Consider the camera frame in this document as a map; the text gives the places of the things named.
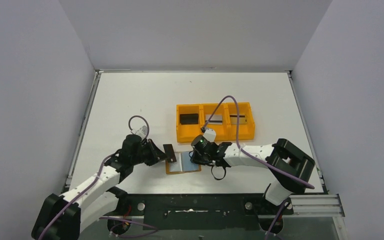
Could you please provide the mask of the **black card from holder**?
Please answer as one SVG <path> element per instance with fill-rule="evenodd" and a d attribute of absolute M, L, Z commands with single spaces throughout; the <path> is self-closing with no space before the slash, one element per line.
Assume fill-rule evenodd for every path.
<path fill-rule="evenodd" d="M 168 163 L 175 163 L 177 162 L 177 157 L 173 148 L 172 144 L 164 144 L 163 145 L 164 152 L 167 155 L 166 161 Z"/>
<path fill-rule="evenodd" d="M 180 125 L 198 125 L 199 114 L 198 113 L 183 113 L 179 115 Z"/>

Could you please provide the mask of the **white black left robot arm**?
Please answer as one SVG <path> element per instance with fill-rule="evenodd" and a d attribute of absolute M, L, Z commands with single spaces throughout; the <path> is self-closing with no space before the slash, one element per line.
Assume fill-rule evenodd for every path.
<path fill-rule="evenodd" d="M 117 209 L 127 193 L 117 185 L 134 166 L 153 166 L 168 159 L 151 139 L 129 134 L 120 149 L 105 157 L 99 169 L 77 187 L 43 202 L 32 228 L 35 240 L 77 240 L 80 233 L 104 214 Z"/>

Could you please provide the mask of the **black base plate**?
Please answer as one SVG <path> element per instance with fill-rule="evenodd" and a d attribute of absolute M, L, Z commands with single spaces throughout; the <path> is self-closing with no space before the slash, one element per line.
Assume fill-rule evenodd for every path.
<path fill-rule="evenodd" d="M 271 220 L 279 209 L 262 193 L 128 194 L 108 215 L 141 218 L 146 230 L 253 231 L 259 218 Z"/>

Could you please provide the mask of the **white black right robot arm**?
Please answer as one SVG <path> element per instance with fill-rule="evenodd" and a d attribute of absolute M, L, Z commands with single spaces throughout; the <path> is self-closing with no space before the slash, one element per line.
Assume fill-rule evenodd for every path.
<path fill-rule="evenodd" d="M 217 144 L 198 135 L 192 142 L 191 161 L 198 165 L 223 169 L 246 166 L 268 169 L 275 180 L 265 193 L 265 199 L 281 205 L 291 194 L 303 194 L 314 189 L 310 184 L 315 161 L 289 140 L 280 138 L 268 145 L 240 145 L 233 142 Z"/>

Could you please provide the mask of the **yellow right plastic bin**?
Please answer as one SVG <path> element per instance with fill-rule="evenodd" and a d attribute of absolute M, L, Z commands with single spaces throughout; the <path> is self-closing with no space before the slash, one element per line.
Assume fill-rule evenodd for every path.
<path fill-rule="evenodd" d="M 235 103 L 228 102 L 225 104 L 230 120 L 230 115 L 237 115 L 237 108 Z M 239 115 L 245 115 L 247 119 L 246 125 L 238 125 L 238 139 L 240 141 L 250 141 L 255 136 L 255 121 L 252 114 L 252 108 L 249 102 L 238 103 Z M 231 124 L 228 141 L 235 141 L 237 133 L 237 125 Z"/>

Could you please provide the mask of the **silver card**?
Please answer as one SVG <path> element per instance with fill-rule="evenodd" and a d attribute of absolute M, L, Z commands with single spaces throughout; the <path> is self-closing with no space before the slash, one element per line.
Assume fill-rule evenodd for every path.
<path fill-rule="evenodd" d="M 210 125 L 222 125 L 223 117 L 220 114 L 214 114 L 214 115 L 206 114 L 204 122 Z"/>

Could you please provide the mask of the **gold card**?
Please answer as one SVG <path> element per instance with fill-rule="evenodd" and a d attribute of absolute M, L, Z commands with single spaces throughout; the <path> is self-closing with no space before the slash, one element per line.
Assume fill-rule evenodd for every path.
<path fill-rule="evenodd" d="M 246 125 L 247 124 L 247 118 L 245 115 L 233 115 L 231 114 L 230 116 L 230 122 L 232 125 Z"/>

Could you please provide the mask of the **yellow middle plastic bin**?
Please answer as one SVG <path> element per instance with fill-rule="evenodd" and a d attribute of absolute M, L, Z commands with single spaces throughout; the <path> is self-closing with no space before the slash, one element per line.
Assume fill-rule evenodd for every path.
<path fill-rule="evenodd" d="M 201 105 L 199 113 L 200 113 L 200 123 L 201 128 L 206 124 L 205 123 L 205 117 L 206 115 L 212 115 L 216 107 L 218 106 L 217 103 L 204 103 Z M 215 111 L 214 115 L 222 115 L 223 123 L 222 124 L 207 124 L 205 127 L 215 130 L 216 132 L 216 138 L 215 140 L 217 142 L 223 142 L 227 141 L 229 138 L 229 132 L 231 127 L 231 122 L 228 117 L 228 111 L 226 109 L 226 106 L 224 103 L 222 103 L 217 110 Z"/>

